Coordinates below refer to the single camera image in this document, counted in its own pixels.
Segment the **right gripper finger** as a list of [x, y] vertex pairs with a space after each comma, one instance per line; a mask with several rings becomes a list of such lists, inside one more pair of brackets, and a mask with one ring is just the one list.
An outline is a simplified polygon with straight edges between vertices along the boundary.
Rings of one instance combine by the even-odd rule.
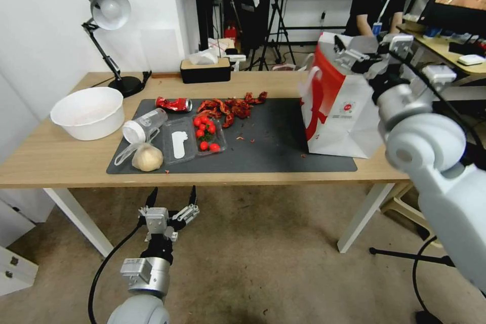
[[376, 60], [388, 60], [390, 58], [389, 48], [392, 41], [392, 34], [387, 33], [377, 38], [379, 40], [377, 50], [375, 52]]
[[334, 36], [335, 63], [352, 72], [368, 72], [371, 57], [366, 51], [372, 50], [372, 37], [361, 35], [348, 37]]

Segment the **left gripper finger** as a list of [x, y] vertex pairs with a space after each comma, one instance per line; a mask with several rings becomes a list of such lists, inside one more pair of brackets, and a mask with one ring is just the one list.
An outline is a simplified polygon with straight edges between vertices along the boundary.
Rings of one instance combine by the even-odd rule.
[[171, 226], [174, 231], [180, 231], [185, 228], [190, 222], [192, 222], [199, 213], [200, 210], [197, 205], [196, 186], [193, 185], [189, 197], [189, 204], [180, 211], [178, 211], [176, 214], [171, 216], [171, 218], [169, 219], [169, 226]]
[[149, 194], [149, 196], [146, 199], [145, 206], [141, 207], [139, 209], [139, 219], [138, 222], [146, 222], [145, 219], [145, 214], [148, 212], [149, 209], [153, 208], [156, 202], [158, 194], [158, 188], [155, 187], [153, 191]]

